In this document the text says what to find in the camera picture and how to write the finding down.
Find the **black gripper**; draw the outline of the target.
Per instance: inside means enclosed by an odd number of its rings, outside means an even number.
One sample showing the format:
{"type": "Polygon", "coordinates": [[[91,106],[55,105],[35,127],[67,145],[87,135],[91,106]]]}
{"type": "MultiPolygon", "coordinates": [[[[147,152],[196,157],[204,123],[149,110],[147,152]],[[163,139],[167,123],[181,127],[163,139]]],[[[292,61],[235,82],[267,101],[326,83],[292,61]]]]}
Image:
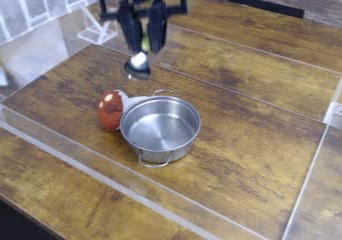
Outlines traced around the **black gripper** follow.
{"type": "Polygon", "coordinates": [[[120,24],[128,49],[141,51],[143,27],[140,17],[148,17],[147,34],[149,50],[156,54],[165,44],[167,17],[188,11],[187,0],[167,5],[164,0],[97,0],[101,21],[116,20],[120,24]]]}

